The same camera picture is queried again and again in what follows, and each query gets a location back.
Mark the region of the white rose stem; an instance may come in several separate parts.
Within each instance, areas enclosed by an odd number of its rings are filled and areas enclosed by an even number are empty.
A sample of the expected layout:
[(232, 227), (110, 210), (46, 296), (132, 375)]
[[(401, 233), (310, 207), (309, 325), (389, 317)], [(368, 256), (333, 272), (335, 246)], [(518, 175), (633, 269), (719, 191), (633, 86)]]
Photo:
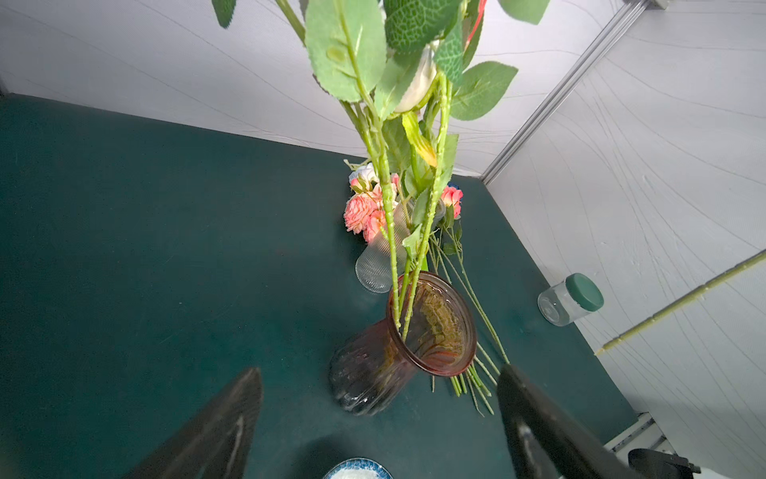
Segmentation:
[(377, 87), (388, 64), (384, 19), (377, 1), (309, 1), (299, 18), (287, 1), (277, 6), (308, 53), (314, 80), (345, 111), (367, 151), (380, 188), (384, 221), (380, 233), (390, 249), (395, 325), (404, 327), (403, 287), (398, 281), (394, 239), (394, 203), (398, 186), (393, 181), (389, 149), (383, 135), (387, 116), (374, 105)]

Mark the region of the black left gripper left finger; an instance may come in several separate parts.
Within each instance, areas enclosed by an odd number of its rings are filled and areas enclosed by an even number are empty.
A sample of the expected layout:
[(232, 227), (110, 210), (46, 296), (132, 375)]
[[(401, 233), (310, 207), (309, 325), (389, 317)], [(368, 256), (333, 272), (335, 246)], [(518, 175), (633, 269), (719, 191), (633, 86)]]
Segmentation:
[(244, 369), (127, 478), (241, 478), (263, 402), (263, 379)]

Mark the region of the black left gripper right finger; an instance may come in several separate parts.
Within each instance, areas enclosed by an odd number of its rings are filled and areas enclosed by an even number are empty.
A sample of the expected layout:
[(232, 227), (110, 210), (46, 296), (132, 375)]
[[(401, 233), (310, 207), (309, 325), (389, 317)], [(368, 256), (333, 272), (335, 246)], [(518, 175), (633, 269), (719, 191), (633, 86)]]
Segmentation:
[(507, 364), (497, 394), (518, 478), (638, 478), (520, 369)]

